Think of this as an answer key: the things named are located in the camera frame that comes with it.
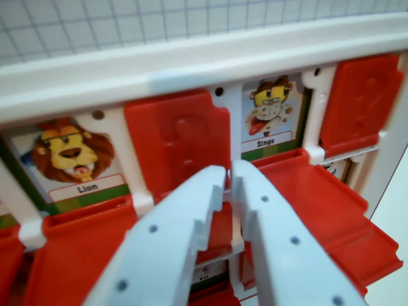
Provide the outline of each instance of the animal illustration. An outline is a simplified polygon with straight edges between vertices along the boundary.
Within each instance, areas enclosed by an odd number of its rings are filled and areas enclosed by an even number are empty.
[[[43,132],[34,144],[31,159],[49,180],[87,182],[110,166],[114,150],[105,135],[86,131],[69,118],[44,122],[38,127]]]
[[[293,84],[289,82],[287,75],[279,77],[274,82],[260,81],[256,91],[252,91],[249,96],[255,106],[245,119],[245,126],[250,135],[263,132],[265,136],[269,136],[271,130],[288,121],[286,117],[292,112],[292,108],[287,107],[284,113],[282,111],[292,88]]]

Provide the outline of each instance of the name label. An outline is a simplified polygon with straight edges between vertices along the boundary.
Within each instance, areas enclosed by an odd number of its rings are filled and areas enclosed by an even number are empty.
[[[292,140],[291,131],[287,131],[281,134],[276,134],[264,138],[249,140],[248,142],[243,142],[241,144],[241,152],[244,153],[256,149],[262,149],[265,147],[269,147],[271,145],[277,145],[278,143],[288,142],[290,140]]]
[[[82,184],[75,184],[68,187],[58,188],[49,192],[53,202],[75,198],[84,194],[95,193],[96,191],[116,187],[125,184],[122,175],[115,174],[110,177],[97,178]]]

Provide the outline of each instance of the white grid wall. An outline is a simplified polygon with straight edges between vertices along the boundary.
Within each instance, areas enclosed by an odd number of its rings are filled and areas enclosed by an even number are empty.
[[[0,64],[407,8],[408,0],[0,0]]]

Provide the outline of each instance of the monkey tongue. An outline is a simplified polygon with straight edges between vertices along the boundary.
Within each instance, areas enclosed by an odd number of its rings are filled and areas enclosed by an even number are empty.
[[[261,131],[268,122],[268,120],[259,120],[257,117],[254,117],[251,121],[251,129],[249,130],[249,134],[255,135],[256,133],[259,133],[259,131]]]
[[[252,126],[251,129],[249,130],[249,134],[250,134],[250,135],[255,135],[256,133],[258,133],[259,131],[261,131],[264,126],[265,126],[264,123],[255,124],[255,125]]]

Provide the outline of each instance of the character card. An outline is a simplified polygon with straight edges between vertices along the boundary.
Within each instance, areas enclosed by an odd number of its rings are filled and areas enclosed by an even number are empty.
[[[49,214],[129,193],[108,135],[87,131],[73,119],[5,130],[2,137],[5,163]]]
[[[242,159],[252,161],[301,147],[310,93],[300,73],[244,84]]]
[[[227,260],[219,260],[205,266],[200,266],[194,270],[191,292],[197,292],[218,282],[227,281],[229,277]]]
[[[324,164],[323,168],[342,182],[346,182],[351,164],[352,162],[349,159],[343,159],[341,161],[334,161],[332,163]]]

